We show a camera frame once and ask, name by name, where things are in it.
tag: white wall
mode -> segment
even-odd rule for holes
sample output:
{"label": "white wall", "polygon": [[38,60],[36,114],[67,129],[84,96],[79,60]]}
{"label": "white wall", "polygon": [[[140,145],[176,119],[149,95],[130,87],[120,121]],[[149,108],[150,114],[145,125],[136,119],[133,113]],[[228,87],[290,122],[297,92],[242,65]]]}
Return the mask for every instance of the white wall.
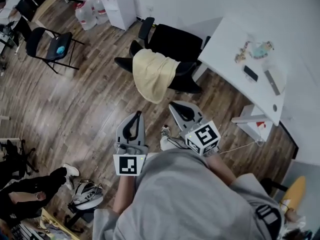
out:
{"label": "white wall", "polygon": [[136,0],[139,16],[151,15],[202,38],[214,18],[228,17],[273,41],[289,71],[281,121],[299,146],[297,159],[320,165],[320,0]]}
{"label": "white wall", "polygon": [[[302,199],[297,213],[306,218],[305,230],[316,233],[320,227],[320,166],[306,164],[303,162],[292,161],[283,179],[282,184],[290,187],[297,178],[305,176],[305,196]],[[279,191],[274,199],[281,201],[284,192]]]}

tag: beige cloth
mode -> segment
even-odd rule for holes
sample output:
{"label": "beige cloth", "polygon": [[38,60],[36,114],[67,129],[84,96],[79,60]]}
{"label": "beige cloth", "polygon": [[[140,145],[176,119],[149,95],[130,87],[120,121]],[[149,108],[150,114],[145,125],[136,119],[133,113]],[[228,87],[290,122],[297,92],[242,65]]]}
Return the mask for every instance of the beige cloth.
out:
{"label": "beige cloth", "polygon": [[133,57],[133,78],[139,93],[149,102],[159,104],[175,77],[179,62],[142,49]]}

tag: shoe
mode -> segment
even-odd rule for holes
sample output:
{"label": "shoe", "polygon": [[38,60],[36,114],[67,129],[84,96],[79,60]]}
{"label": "shoe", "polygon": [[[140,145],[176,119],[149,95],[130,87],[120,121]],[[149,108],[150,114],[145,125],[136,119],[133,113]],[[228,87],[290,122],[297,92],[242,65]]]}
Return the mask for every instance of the shoe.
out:
{"label": "shoe", "polygon": [[77,177],[80,175],[80,172],[76,167],[73,167],[67,163],[65,163],[63,165],[63,167],[66,168],[66,177],[68,177],[68,176],[76,176]]}
{"label": "shoe", "polygon": [[171,132],[170,132],[170,127],[168,125],[164,125],[162,126],[162,129],[161,129],[161,137],[170,137],[171,136]]}
{"label": "shoe", "polygon": [[66,181],[64,183],[64,185],[66,185],[66,187],[70,190],[74,190],[74,184],[72,183],[72,181],[70,180],[70,177],[69,176],[66,176],[65,177]]}

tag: white helmet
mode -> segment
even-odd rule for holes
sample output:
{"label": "white helmet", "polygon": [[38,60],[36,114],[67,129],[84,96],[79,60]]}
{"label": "white helmet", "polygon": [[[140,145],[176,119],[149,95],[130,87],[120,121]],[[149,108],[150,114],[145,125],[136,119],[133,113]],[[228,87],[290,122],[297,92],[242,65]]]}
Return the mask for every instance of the white helmet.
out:
{"label": "white helmet", "polygon": [[83,179],[75,189],[72,202],[79,210],[96,207],[104,200],[102,190],[101,184],[97,185],[92,180]]}

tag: floor board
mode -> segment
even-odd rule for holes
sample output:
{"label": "floor board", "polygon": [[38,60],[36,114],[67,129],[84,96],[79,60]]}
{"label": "floor board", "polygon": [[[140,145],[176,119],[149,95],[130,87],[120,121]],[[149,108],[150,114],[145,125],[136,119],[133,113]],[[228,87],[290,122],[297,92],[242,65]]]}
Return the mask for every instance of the floor board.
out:
{"label": "floor board", "polygon": [[[72,4],[57,1],[41,19],[48,28],[86,43],[76,45],[72,64],[79,71],[63,66],[47,67],[42,61],[28,57],[25,43],[18,55],[6,50],[7,71],[0,77],[0,114],[10,116],[2,121],[1,137],[20,137],[29,148],[36,148],[33,162],[39,175],[47,175],[63,163],[77,166],[81,178],[102,184],[105,192],[102,207],[112,205],[117,189],[112,154],[115,132],[129,114],[141,110],[145,119],[146,143],[151,152],[159,151],[160,130],[163,124],[178,128],[170,116],[170,101],[183,100],[198,105],[207,119],[213,119],[222,136],[220,149],[227,151],[249,144],[252,139],[231,123],[250,104],[241,93],[224,79],[206,72],[199,79],[202,94],[176,94],[168,90],[165,99],[155,105],[137,91],[133,76],[114,63],[114,57],[128,55],[132,40],[137,38],[141,23],[127,32],[108,22],[83,31],[74,16]],[[49,46],[45,35],[38,47],[44,56]],[[295,151],[295,144],[281,126],[273,127],[268,141],[261,147],[251,144],[223,155],[236,175],[254,173],[258,179],[270,177],[281,182]],[[71,193],[62,187],[48,205],[62,219],[71,214],[67,208]],[[91,235],[91,224],[79,220],[85,227],[83,239]]]}

